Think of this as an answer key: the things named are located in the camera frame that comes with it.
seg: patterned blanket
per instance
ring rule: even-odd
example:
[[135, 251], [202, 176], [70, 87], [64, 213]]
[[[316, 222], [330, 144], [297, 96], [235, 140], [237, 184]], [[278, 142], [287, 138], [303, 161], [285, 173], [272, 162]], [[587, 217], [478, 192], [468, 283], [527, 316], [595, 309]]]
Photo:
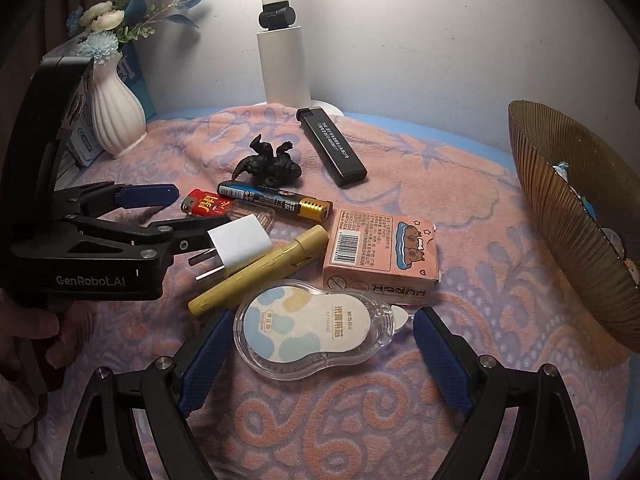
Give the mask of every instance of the patterned blanket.
[[[230, 108], [208, 118], [156, 121], [119, 160], [103, 156], [82, 183], [173, 182], [215, 190], [250, 154], [258, 133], [290, 140], [303, 168], [299, 188], [336, 207], [419, 215], [437, 225], [442, 282], [428, 299], [452, 332], [505, 366], [558, 366], [577, 412], [591, 478], [606, 480], [623, 429], [628, 352], [593, 320], [536, 234], [517, 177], [503, 167], [438, 142], [391, 134], [349, 118], [343, 132], [369, 170], [358, 186], [334, 186], [295, 120], [277, 106]], [[114, 212], [144, 224], [181, 216], [179, 202], [160, 213]], [[301, 222], [278, 221], [271, 237], [291, 240]], [[50, 394], [33, 461], [44, 480], [59, 477], [66, 440], [92, 371], [145, 368], [172, 355], [198, 329], [187, 302], [200, 290], [185, 256], [175, 259], [157, 301], [95, 303], [95, 333]], [[316, 284], [321, 266], [298, 276]], [[145, 417], [143, 447], [155, 479], [166, 478]], [[496, 477], [513, 428], [508, 410], [484, 475]], [[410, 330], [364, 364], [279, 383], [250, 370], [233, 348], [205, 406], [188, 420], [219, 478], [260, 480], [430, 478], [462, 421], [444, 405]]]

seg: blue gripper pad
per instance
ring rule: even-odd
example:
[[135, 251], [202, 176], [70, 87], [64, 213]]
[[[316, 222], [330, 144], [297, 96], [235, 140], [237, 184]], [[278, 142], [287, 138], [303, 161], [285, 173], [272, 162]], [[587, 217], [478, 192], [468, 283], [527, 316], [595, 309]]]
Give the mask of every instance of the blue gripper pad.
[[191, 366], [182, 378], [182, 395], [178, 409], [184, 416], [199, 410], [225, 362], [229, 345], [233, 339], [234, 313], [224, 313], [218, 325], [201, 346]]
[[149, 184], [127, 186], [114, 198], [116, 205], [123, 209], [137, 207], [168, 207], [180, 197], [180, 190], [174, 184]]
[[414, 316], [414, 338], [447, 406], [468, 416], [474, 408], [469, 376], [422, 309]]

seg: blue table surface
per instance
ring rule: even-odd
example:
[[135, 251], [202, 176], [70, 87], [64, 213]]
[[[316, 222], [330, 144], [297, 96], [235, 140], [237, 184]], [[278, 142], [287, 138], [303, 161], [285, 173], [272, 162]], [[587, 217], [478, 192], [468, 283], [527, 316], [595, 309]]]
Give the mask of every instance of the blue table surface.
[[[194, 108], [192, 110], [165, 112], [155, 115], [149, 122], [155, 120], [207, 117], [223, 109], [224, 108]], [[443, 144], [448, 144], [449, 146], [460, 148], [466, 152], [482, 156], [487, 160], [500, 164], [510, 171], [515, 171], [515, 165], [510, 153], [502, 152], [481, 142], [465, 139], [465, 137], [436, 130], [428, 126], [387, 119], [386, 117], [350, 112], [345, 112], [344, 115], [363, 123], [372, 124], [372, 126], [382, 128], [388, 132], [410, 135], [417, 139], [437, 140]], [[631, 458], [638, 445], [640, 445], [640, 354], [632, 354], [629, 360], [629, 389], [626, 396], [625, 428], [623, 430], [618, 459], [613, 470], [612, 478], [618, 476], [619, 472], [622, 471], [622, 468]]]

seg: barcode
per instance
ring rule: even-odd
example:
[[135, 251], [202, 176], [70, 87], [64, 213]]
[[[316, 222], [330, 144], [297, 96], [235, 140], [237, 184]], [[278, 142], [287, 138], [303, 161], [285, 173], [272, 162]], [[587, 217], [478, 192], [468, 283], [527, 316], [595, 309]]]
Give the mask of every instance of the barcode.
[[347, 231], [340, 229], [335, 242], [332, 264], [355, 265], [358, 257], [358, 244], [360, 243], [360, 231]]
[[220, 186], [218, 188], [218, 194], [230, 196], [231, 198], [238, 198], [240, 200], [244, 197], [244, 191], [242, 189], [234, 189], [227, 186]]

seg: ribbed glass bowl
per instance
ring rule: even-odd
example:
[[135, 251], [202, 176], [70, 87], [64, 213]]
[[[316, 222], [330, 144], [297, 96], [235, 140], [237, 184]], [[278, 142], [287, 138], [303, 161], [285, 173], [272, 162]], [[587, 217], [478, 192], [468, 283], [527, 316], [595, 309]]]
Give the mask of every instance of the ribbed glass bowl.
[[[524, 195], [558, 266], [593, 317], [640, 351], [640, 289], [601, 231], [618, 233], [640, 269], [640, 178], [600, 137], [548, 106], [509, 105], [511, 150]], [[552, 166], [593, 205], [596, 223]]]

